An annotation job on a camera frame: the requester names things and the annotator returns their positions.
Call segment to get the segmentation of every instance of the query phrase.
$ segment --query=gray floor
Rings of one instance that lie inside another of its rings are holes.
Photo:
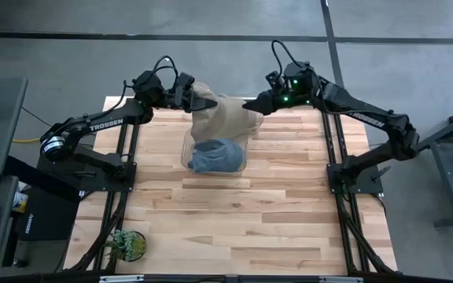
[[[453,38],[453,0],[329,0],[337,36]],[[148,35],[326,35],[319,0],[0,0],[0,29]],[[291,42],[293,55],[333,78],[327,43]],[[405,112],[424,138],[453,114],[453,45],[337,46],[345,86],[364,101]],[[49,123],[96,112],[163,54],[213,90],[256,95],[277,68],[269,42],[58,41],[0,39],[0,77],[30,80],[27,109]],[[46,129],[23,112],[16,138]],[[371,145],[386,135],[368,127]],[[37,145],[12,154],[36,164]],[[383,177],[389,230],[400,271],[453,278],[452,217],[433,158],[388,162]]]

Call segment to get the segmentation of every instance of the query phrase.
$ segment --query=blue cloth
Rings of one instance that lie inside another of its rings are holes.
[[[242,147],[231,139],[210,139],[195,144],[188,168],[195,173],[235,172],[244,162],[244,158]]]

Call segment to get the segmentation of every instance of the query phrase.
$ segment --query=wooden table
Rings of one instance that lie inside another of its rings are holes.
[[[105,109],[118,99],[107,97]],[[342,122],[349,154],[367,151],[364,126],[348,117]],[[180,155],[190,127],[190,114],[172,110],[156,110],[142,126],[123,228],[145,234],[149,247],[137,262],[119,261],[117,273],[346,274],[319,111],[292,108],[265,117],[249,140],[249,160],[239,176],[195,175],[184,168]],[[119,130],[98,132],[94,149],[114,153]],[[80,204],[64,267],[76,263],[98,235],[105,198],[93,193]],[[369,195],[358,195],[358,205],[365,237],[396,269],[381,205]],[[359,266],[355,241],[352,246]]]

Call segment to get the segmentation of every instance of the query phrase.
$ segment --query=clear plastic container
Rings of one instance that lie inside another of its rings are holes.
[[[192,159],[193,156],[193,147],[195,146],[195,140],[191,135],[191,130],[187,130],[185,133],[185,138],[183,139],[182,143],[182,152],[181,152],[181,165],[188,168],[188,162]],[[248,135],[247,134],[240,134],[235,138],[231,138],[235,143],[241,146],[242,151],[244,152],[244,159],[242,161],[241,166],[235,172],[214,172],[209,171],[206,174],[214,174],[214,175],[238,175],[245,169],[245,165],[248,159],[247,156],[247,148],[248,148]]]

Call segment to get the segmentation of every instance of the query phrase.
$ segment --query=small succulent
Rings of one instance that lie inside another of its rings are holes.
[[[131,261],[146,252],[146,240],[135,231],[115,230],[112,241],[107,241],[105,247],[110,247],[109,254],[118,259]]]

